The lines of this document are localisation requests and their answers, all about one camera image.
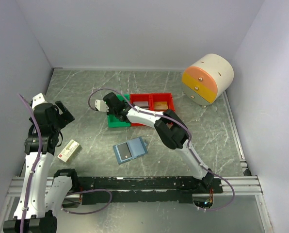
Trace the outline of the blue card holder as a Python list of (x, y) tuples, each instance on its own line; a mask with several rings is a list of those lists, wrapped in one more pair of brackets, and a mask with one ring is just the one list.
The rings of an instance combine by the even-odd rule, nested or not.
[(137, 137), (137, 138), (134, 138), (134, 139), (130, 139), (124, 143), (127, 143), (128, 144), (128, 147), (129, 147), (129, 151), (131, 153), (131, 158), (128, 158), (126, 160), (121, 160), (120, 159), (120, 156), (119, 156), (119, 153), (118, 153), (118, 150), (117, 150), (117, 145), (114, 145), (112, 148), (113, 148), (113, 151), (114, 151), (114, 154), (116, 156), (116, 159), (117, 159), (117, 162), (118, 164), (123, 164), (123, 163), (126, 163), (126, 162), (129, 162), (130, 160), (134, 160), (136, 158), (139, 158), (141, 156), (144, 156), (148, 153), (147, 151), (147, 143), (142, 139), (142, 137)]

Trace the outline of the round drawer cabinet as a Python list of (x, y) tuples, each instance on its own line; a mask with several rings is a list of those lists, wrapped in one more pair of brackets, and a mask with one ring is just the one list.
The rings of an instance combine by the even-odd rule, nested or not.
[(207, 54), (185, 69), (182, 74), (183, 92), (201, 106), (213, 104), (231, 85), (234, 70), (217, 54)]

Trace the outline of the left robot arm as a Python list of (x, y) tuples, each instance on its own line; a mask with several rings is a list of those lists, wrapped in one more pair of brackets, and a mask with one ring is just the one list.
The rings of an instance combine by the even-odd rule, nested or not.
[(25, 141), (26, 171), (20, 200), (12, 220), (3, 224), (5, 233), (54, 233), (57, 214), (67, 193), (79, 190), (80, 182), (74, 169), (58, 170), (52, 186), (46, 190), (48, 172), (55, 148), (62, 139), (61, 129), (74, 121), (61, 101), (28, 105), (32, 126)]

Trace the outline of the green plastic bin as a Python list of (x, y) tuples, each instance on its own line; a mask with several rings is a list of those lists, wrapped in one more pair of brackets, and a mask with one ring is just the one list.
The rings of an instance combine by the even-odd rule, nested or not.
[[(121, 95), (117, 95), (119, 100), (124, 100), (125, 99)], [(130, 97), (129, 94), (124, 94), (124, 97), (129, 101)], [(118, 120), (115, 115), (107, 115), (107, 121), (108, 121), (108, 127), (109, 128), (123, 128), (123, 127), (130, 127), (131, 124), (127, 122), (122, 122)]]

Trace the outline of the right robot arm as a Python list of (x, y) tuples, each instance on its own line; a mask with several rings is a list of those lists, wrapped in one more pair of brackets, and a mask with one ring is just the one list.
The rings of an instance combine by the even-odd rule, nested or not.
[(156, 130), (163, 144), (176, 150), (188, 165), (192, 176), (196, 179), (195, 187), (200, 193), (206, 193), (212, 187), (214, 175), (192, 145), (192, 134), (187, 126), (171, 109), (155, 112), (132, 105), (128, 101), (119, 100), (113, 92), (103, 97), (109, 113), (122, 122), (137, 123)]

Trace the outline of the grey card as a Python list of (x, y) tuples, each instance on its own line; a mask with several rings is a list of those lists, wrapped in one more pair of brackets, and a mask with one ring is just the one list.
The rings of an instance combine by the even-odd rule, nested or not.
[(117, 150), (121, 160), (126, 160), (131, 158), (131, 153), (129, 151), (129, 147), (127, 143), (122, 143), (117, 145)]

